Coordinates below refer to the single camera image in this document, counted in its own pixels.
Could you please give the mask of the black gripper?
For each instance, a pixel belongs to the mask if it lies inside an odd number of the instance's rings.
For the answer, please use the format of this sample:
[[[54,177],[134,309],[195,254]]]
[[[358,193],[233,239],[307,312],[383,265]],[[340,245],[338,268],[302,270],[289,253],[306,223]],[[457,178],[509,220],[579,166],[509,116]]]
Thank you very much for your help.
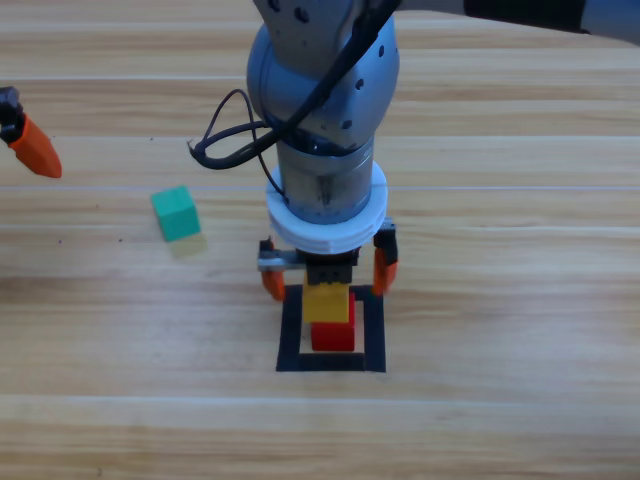
[[[385,219],[374,235],[374,295],[386,294],[395,280],[398,266],[396,225]],[[360,248],[341,254],[320,255],[296,250],[276,249],[270,237],[259,242],[258,270],[265,290],[271,297],[283,302],[286,296],[284,272],[304,270],[311,285],[321,283],[352,282],[353,268],[358,264]]]
[[[1,140],[32,173],[48,178],[62,177],[62,165],[49,137],[24,113],[19,91],[0,88]]]

